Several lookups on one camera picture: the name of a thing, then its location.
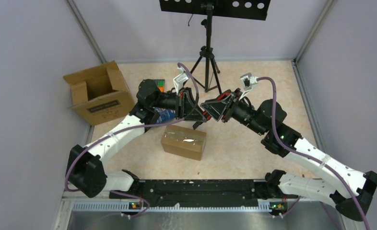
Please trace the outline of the red black utility knife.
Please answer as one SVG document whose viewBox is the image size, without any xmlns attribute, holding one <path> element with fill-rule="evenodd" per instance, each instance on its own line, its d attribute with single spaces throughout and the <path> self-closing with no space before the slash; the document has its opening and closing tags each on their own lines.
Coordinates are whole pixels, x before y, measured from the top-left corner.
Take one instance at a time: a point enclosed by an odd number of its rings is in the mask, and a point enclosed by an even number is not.
<svg viewBox="0 0 377 230">
<path fill-rule="evenodd" d="M 192 128 L 193 130 L 196 130 L 200 125 L 202 125 L 203 123 L 206 123 L 207 121 L 209 121 L 211 119 L 211 115 L 207 112 L 207 111 L 204 111 L 203 112 L 203 116 L 204 116 L 204 119 L 202 121 L 196 121 Z"/>
</svg>

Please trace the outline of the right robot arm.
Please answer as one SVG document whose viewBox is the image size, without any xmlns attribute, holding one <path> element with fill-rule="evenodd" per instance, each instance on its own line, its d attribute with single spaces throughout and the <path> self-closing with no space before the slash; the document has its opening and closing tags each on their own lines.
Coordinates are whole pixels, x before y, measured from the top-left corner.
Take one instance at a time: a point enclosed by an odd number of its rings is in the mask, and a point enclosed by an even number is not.
<svg viewBox="0 0 377 230">
<path fill-rule="evenodd" d="M 302 165 L 316 176 L 308 179 L 274 170 L 265 176 L 267 193 L 318 200 L 351 220 L 363 221 L 377 188 L 377 173 L 354 170 L 312 145 L 283 122 L 286 112 L 273 99 L 253 109 L 240 95 L 240 90 L 228 90 L 201 107 L 208 117 L 223 122 L 234 119 L 262 135 L 261 143 L 269 152 Z"/>
</svg>

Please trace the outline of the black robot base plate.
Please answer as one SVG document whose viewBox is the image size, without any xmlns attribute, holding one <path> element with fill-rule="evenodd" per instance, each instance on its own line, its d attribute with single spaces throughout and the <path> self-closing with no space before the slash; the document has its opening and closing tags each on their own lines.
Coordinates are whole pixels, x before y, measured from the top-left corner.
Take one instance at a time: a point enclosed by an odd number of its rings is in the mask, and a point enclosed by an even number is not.
<svg viewBox="0 0 377 230">
<path fill-rule="evenodd" d="M 147 200 L 151 207 L 256 207 L 259 200 L 296 198 L 284 195 L 259 179 L 140 180 L 128 195 Z"/>
</svg>

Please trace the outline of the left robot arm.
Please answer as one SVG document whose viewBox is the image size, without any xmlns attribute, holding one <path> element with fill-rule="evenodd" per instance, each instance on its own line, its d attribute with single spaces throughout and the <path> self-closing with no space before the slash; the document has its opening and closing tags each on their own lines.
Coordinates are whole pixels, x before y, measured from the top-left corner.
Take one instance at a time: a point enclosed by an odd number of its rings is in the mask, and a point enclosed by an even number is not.
<svg viewBox="0 0 377 230">
<path fill-rule="evenodd" d="M 138 87 L 137 103 L 117 126 L 94 142 L 75 145 L 68 159 L 65 191 L 82 192 L 89 198 L 97 196 L 107 182 L 104 165 L 151 128 L 183 121 L 205 123 L 196 80 L 180 75 L 173 83 L 173 92 L 161 92 L 154 80 L 144 79 Z"/>
</svg>

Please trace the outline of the small cardboard box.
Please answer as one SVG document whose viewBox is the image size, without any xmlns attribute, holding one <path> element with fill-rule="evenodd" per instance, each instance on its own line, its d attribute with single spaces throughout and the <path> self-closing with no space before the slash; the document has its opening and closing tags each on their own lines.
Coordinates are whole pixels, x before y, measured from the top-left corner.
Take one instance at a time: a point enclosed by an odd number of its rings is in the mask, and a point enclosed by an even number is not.
<svg viewBox="0 0 377 230">
<path fill-rule="evenodd" d="M 186 127 L 166 126 L 161 138 L 165 152 L 200 161 L 203 156 L 207 133 Z"/>
</svg>

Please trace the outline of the blue blister pack item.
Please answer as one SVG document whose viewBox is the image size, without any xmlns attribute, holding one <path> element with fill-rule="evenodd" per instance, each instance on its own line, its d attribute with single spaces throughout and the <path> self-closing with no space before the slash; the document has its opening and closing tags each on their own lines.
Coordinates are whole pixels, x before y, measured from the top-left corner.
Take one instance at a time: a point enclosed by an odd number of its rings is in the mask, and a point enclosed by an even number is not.
<svg viewBox="0 0 377 230">
<path fill-rule="evenodd" d="M 175 119 L 175 111 L 170 109 L 163 109 L 163 108 L 155 108 L 155 111 L 159 113 L 159 117 L 156 124 L 159 123 L 167 123 L 173 119 Z"/>
</svg>

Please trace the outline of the large cardboard box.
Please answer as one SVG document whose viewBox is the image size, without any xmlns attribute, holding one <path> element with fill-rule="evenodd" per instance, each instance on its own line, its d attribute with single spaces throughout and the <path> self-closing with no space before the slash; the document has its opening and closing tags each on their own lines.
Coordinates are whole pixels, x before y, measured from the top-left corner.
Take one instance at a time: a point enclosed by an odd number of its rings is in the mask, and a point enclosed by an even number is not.
<svg viewBox="0 0 377 230">
<path fill-rule="evenodd" d="M 135 106 L 115 61 L 65 75 L 63 79 L 71 88 L 70 109 L 92 126 L 124 117 Z"/>
</svg>

